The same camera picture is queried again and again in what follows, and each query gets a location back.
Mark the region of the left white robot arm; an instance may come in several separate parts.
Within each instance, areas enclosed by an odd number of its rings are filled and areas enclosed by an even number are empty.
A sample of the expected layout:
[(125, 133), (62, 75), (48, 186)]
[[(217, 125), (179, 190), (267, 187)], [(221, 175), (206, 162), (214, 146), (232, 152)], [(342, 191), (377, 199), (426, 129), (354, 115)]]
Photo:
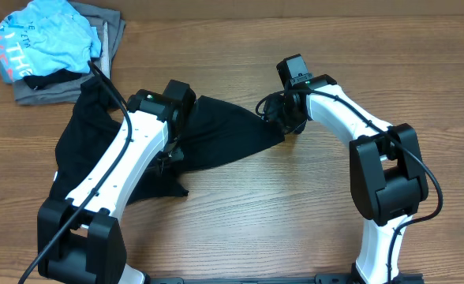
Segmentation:
[(151, 281), (128, 265), (120, 222), (148, 165), (178, 142), (195, 100), (187, 83), (171, 80), (162, 94), (140, 90), (120, 107), (122, 126), (91, 172), (63, 200), (39, 208), (31, 269), (62, 283)]

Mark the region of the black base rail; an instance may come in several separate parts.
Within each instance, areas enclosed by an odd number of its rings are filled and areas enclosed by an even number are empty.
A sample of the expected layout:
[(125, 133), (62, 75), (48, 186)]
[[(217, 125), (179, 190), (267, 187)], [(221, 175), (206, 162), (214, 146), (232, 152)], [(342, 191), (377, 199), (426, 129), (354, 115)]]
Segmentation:
[(360, 283), (352, 274), (320, 274), (302, 278), (151, 278), (150, 284), (354, 284)]

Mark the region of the folded grey garment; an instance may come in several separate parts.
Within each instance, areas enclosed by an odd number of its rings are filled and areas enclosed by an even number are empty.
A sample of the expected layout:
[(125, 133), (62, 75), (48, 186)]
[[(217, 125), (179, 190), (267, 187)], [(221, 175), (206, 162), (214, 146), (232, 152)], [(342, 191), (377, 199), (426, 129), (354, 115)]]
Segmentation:
[[(104, 43), (105, 35), (107, 35), (109, 62), (106, 64), (97, 59), (94, 63), (101, 68), (104, 74), (110, 77), (112, 61), (122, 41), (126, 25), (121, 12), (80, 2), (70, 2), (69, 4), (80, 15), (84, 16), (91, 25), (99, 29), (101, 43)], [(49, 84), (46, 87), (37, 89), (31, 88), (23, 80), (19, 80), (13, 83), (14, 99), (20, 105), (75, 103), (81, 94), (80, 85), (90, 79), (91, 76), (92, 74), (89, 73), (76, 80)]]

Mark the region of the small black garment in pile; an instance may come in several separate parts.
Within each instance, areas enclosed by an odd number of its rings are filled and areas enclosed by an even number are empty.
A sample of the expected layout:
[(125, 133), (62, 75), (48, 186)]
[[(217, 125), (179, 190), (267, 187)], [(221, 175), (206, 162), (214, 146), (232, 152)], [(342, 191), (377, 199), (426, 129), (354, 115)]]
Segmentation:
[(23, 81), (33, 90), (44, 89), (51, 84), (60, 84), (82, 77), (81, 73), (71, 72), (67, 69), (60, 69), (55, 73), (46, 76), (30, 75), (23, 77)]

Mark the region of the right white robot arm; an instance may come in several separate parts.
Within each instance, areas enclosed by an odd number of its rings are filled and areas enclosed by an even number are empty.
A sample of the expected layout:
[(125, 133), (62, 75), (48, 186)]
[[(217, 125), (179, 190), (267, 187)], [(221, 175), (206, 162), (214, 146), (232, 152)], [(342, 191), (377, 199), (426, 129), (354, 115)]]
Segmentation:
[(364, 219), (361, 250), (349, 273), (318, 274), (316, 283), (422, 283), (421, 274), (398, 268), (402, 238), (428, 197), (415, 130), (393, 126), (353, 102), (328, 75), (314, 76), (299, 54), (276, 66), (283, 93), (262, 99), (256, 112), (299, 134), (317, 121), (346, 145), (350, 193)]

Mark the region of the light blue printed t-shirt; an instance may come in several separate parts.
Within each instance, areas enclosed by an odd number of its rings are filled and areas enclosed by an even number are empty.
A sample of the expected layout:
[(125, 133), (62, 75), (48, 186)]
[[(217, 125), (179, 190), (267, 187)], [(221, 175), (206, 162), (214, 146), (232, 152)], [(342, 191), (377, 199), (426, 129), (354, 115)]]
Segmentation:
[(97, 28), (66, 0), (31, 1), (0, 23), (0, 70), (8, 84), (61, 69), (88, 73), (101, 51)]

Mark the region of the black t-shirt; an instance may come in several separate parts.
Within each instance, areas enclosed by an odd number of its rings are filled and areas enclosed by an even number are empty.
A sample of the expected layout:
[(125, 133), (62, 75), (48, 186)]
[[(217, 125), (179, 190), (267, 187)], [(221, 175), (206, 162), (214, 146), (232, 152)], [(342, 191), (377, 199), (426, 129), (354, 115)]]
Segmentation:
[[(117, 107), (98, 78), (81, 84), (73, 115), (55, 148), (58, 174), (49, 193), (51, 199), (64, 200), (109, 148), (121, 127), (109, 114)], [(232, 163), (283, 140), (283, 131), (276, 124), (232, 103), (201, 96), (181, 134), (182, 160), (165, 166), (161, 174), (145, 171), (129, 202), (187, 196), (188, 190), (178, 182), (181, 174)]]

